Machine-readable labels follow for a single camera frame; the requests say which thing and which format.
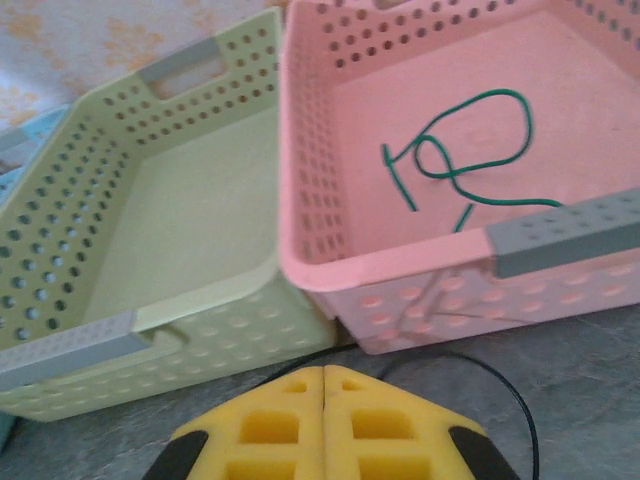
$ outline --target green wire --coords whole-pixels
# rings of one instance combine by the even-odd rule
[[[449,115],[452,115],[463,108],[473,105],[474,103],[479,102],[480,100],[483,100],[488,97],[498,96],[498,95],[515,98],[520,104],[520,106],[522,107],[522,111],[523,111],[526,126],[527,126],[527,133],[522,146],[514,155],[510,157],[507,157],[501,160],[493,160],[490,162],[478,163],[475,165],[470,165],[467,167],[456,169],[453,165],[453,161],[451,160],[451,156],[449,155],[449,152],[447,151],[445,146],[436,137],[434,137],[433,135],[428,135],[427,133],[436,123],[438,123],[443,118]],[[437,115],[433,120],[429,122],[429,124],[424,129],[422,129],[422,131],[413,139],[413,141],[411,141],[395,157],[392,157],[389,146],[387,144],[383,144],[382,157],[383,157],[385,166],[389,169],[389,172],[391,173],[391,177],[396,187],[398,188],[398,190],[400,190],[400,193],[405,198],[406,202],[409,205],[409,208],[414,212],[417,211],[418,208],[415,202],[413,201],[413,198],[411,197],[409,191],[402,183],[402,180],[400,179],[394,166],[394,164],[398,160],[400,160],[402,157],[404,157],[412,148],[414,149],[413,161],[416,168],[420,171],[420,173],[433,179],[448,178],[451,181],[451,185],[456,190],[456,192],[458,192],[458,194],[462,195],[463,197],[469,200],[473,200],[474,202],[482,203],[485,205],[496,205],[496,206],[544,205],[544,206],[550,206],[550,207],[560,207],[562,206],[560,202],[556,200],[547,199],[547,198],[525,198],[525,199],[503,200],[503,199],[493,199],[493,198],[483,197],[480,195],[475,195],[465,190],[458,183],[457,177],[459,175],[462,175],[463,173],[471,172],[474,170],[485,169],[485,168],[498,167],[501,165],[507,165],[509,163],[516,161],[517,159],[522,157],[526,153],[526,151],[529,149],[529,147],[531,146],[532,139],[533,139],[533,115],[531,113],[531,108],[529,107],[529,103],[527,102],[527,100],[524,98],[523,95],[516,92],[515,90],[499,88],[499,89],[489,90],[487,92],[476,95],[475,97],[470,98],[469,100],[462,102],[461,104],[456,105],[455,107],[450,108],[449,110],[446,110],[445,112]],[[419,152],[420,152],[420,146],[424,142],[431,143],[440,152],[440,155],[447,167],[447,172],[433,173],[428,171],[426,168],[422,166]],[[464,223],[469,218],[472,210],[473,210],[473,205],[472,204],[467,205],[460,219],[456,223],[454,232],[459,232],[462,229],[462,227],[464,226]]]
[[[473,203],[467,204],[466,208],[464,209],[464,212],[462,212],[462,215],[460,215],[460,218],[456,222],[456,226],[453,227],[453,233],[458,233],[460,230],[462,230],[462,227],[464,227],[464,224],[466,223],[467,218],[469,218],[469,215],[471,215],[471,212],[473,212],[474,206],[475,205]]]

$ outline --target patterned wallpaper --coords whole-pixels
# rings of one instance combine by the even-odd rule
[[[287,0],[0,0],[0,131]]]

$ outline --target pink plastic basket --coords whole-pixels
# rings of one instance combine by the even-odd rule
[[[298,1],[282,58],[281,258],[290,280],[370,353],[640,299],[640,7],[625,0]],[[439,113],[491,89],[521,93],[523,158],[458,177],[411,154]],[[456,167],[504,158],[526,133],[490,97],[432,129]],[[446,171],[431,145],[422,163]]]

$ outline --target black cable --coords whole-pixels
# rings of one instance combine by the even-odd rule
[[[394,360],[389,365],[387,365],[376,378],[378,378],[378,380],[385,381],[385,379],[389,376],[390,373],[400,368],[401,366],[406,365],[412,360],[424,359],[424,358],[437,359],[437,358],[443,358],[443,357],[453,357],[453,358],[459,358],[459,359],[474,363],[475,365],[478,365],[479,367],[483,368],[484,370],[492,374],[498,380],[500,380],[500,382],[505,387],[507,387],[509,392],[511,392],[511,395],[515,397],[518,404],[520,405],[520,408],[522,409],[522,412],[524,413],[524,416],[527,419],[527,426],[529,427],[529,433],[531,435],[531,451],[533,455],[532,478],[533,480],[540,479],[540,446],[538,444],[538,432],[536,430],[536,424],[533,420],[533,415],[531,414],[531,410],[529,409],[527,402],[525,402],[524,398],[522,398],[522,395],[520,395],[520,392],[518,392],[516,387],[514,387],[513,384],[509,380],[507,380],[507,378],[504,375],[502,375],[499,371],[497,371],[491,365],[483,362],[482,360],[471,357],[469,355],[465,355],[464,353],[458,353],[458,352],[453,352],[449,350],[444,352],[437,352],[431,356],[430,355],[425,356],[424,354],[422,354],[422,355],[419,355],[418,358],[415,358],[416,355],[414,354],[413,357],[414,358],[404,357],[404,358],[399,358],[397,360]]]
[[[262,385],[265,385],[269,382],[273,382],[274,380],[280,377],[283,377],[287,373],[293,372],[295,369],[300,368],[302,365],[306,365],[309,362],[313,362],[318,358],[322,358],[326,355],[331,355],[332,353],[340,353],[340,352],[347,352],[349,350],[355,350],[356,348],[358,348],[358,345],[356,345],[355,343],[351,345],[342,345],[339,347],[326,348],[324,350],[320,350],[319,352],[311,353],[304,357],[298,358],[297,360],[294,360],[293,362],[285,365],[280,370],[276,370],[274,373],[272,373],[267,378],[265,378],[260,383],[258,383],[255,387],[252,387],[252,389],[261,387]]]

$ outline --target gray tile floor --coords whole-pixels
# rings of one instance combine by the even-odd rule
[[[453,342],[485,360],[529,403],[542,475],[640,478],[640,307],[621,308]],[[398,354],[351,351],[324,362],[375,375]],[[12,480],[138,480],[179,425],[244,392],[274,367],[50,424],[26,422],[0,457]],[[521,478],[531,478],[529,433],[510,394],[456,359],[407,364],[389,381],[475,419]]]

